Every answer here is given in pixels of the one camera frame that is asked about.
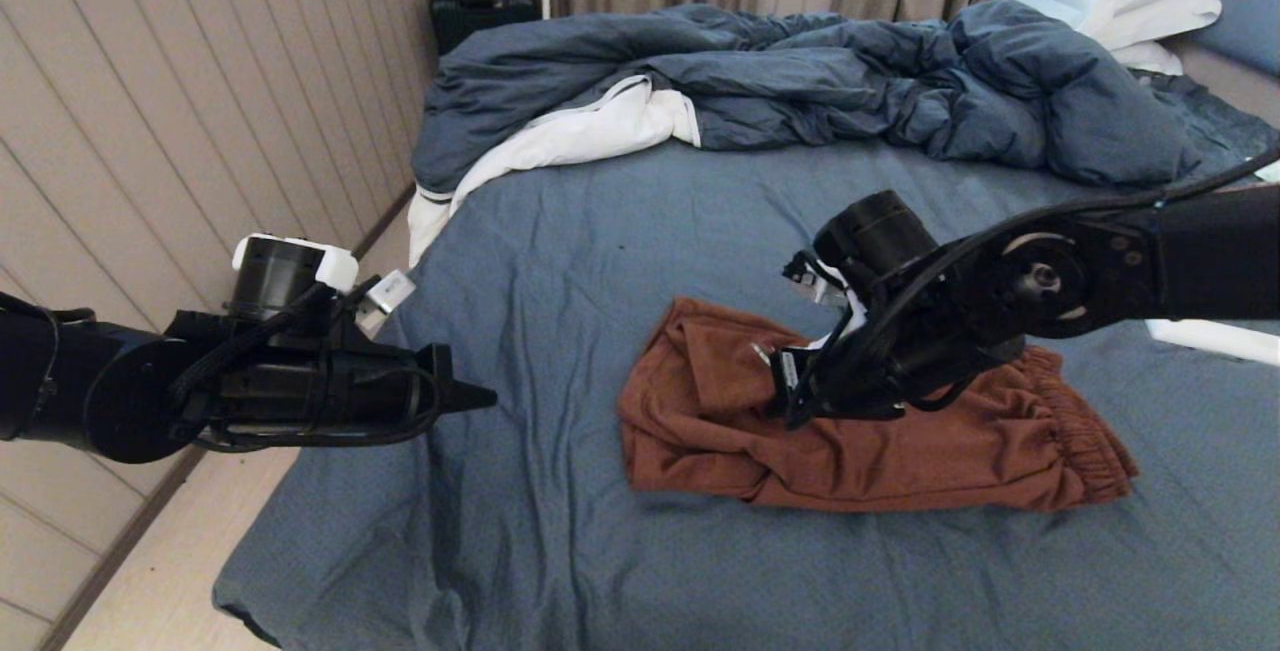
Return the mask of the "rust brown shorts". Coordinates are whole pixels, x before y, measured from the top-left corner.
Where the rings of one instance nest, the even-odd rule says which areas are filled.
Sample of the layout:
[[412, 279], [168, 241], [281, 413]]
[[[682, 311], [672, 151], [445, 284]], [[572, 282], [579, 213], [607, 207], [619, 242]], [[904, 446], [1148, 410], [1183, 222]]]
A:
[[936, 413], [785, 428], [765, 413], [763, 352], [800, 341], [759, 315], [672, 301], [620, 393], [631, 486], [832, 513], [1053, 513], [1132, 492], [1137, 464], [1055, 352], [1028, 347]]

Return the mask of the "blue bed sheet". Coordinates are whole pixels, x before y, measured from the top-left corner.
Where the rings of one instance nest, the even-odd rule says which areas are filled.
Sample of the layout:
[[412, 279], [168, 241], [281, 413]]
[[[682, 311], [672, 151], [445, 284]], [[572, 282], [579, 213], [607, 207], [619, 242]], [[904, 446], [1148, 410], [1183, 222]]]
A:
[[1135, 458], [1126, 499], [845, 515], [635, 492], [614, 404], [673, 297], [805, 335], [781, 278], [893, 189], [940, 240], [1101, 189], [872, 141], [671, 141], [485, 183], [383, 344], [452, 347], [494, 408], [302, 451], [212, 586], [287, 651], [1280, 651], [1280, 370], [1153, 340], [1052, 341]]

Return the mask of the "white blanket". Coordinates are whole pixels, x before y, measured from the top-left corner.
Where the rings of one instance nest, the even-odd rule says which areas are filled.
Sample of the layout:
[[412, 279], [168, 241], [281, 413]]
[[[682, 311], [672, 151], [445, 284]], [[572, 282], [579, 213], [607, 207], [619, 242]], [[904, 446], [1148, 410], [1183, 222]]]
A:
[[408, 265], [416, 267], [467, 196], [485, 183], [515, 171], [640, 153], [669, 139], [703, 148], [695, 105], [677, 90], [659, 90], [644, 74], [618, 81], [585, 107], [540, 115], [483, 153], [448, 194], [417, 185], [408, 212]]

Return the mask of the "rumpled dark blue duvet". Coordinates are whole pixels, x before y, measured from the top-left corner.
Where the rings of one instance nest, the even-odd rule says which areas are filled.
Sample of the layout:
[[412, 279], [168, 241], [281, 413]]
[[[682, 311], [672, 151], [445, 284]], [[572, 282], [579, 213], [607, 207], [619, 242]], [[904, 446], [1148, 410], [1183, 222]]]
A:
[[630, 75], [690, 100], [712, 151], [882, 139], [1088, 185], [1153, 187], [1201, 162], [1183, 123], [1093, 38], [1012, 0], [948, 20], [754, 17], [708, 4], [476, 32], [438, 63], [410, 164], [448, 197], [536, 118]]

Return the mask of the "white flat rectangular object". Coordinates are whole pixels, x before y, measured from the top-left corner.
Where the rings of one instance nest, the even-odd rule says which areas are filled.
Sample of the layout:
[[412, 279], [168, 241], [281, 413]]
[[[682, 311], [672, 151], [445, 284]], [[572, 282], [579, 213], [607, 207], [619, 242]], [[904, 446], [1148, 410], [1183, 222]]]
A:
[[1211, 320], [1146, 320], [1156, 341], [1280, 368], [1280, 336]]

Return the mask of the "black suitcase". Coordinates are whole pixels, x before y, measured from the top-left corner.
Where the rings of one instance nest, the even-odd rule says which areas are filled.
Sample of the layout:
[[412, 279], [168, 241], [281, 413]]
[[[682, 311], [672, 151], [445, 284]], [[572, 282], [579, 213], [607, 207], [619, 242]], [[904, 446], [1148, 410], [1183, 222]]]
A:
[[428, 9], [439, 58], [479, 31], [541, 18], [540, 0], [429, 0]]

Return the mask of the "small white pillow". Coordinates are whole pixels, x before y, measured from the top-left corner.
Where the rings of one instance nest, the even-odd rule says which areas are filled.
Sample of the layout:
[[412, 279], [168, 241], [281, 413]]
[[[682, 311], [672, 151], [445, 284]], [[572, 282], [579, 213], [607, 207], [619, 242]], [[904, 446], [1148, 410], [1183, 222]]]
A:
[[1166, 75], [1184, 74], [1181, 59], [1156, 41], [1135, 42], [1124, 46], [1124, 49], [1112, 49], [1110, 52], [1121, 67], [1128, 69]]

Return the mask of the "flat white pillow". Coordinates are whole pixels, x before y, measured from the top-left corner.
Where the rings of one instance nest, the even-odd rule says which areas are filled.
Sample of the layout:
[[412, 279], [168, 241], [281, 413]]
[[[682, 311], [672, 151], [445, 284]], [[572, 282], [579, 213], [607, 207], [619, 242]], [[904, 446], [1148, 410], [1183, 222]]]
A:
[[1221, 14], [1222, 0], [1152, 0], [1121, 12], [1085, 35], [1103, 49], [1129, 49], [1213, 26]]

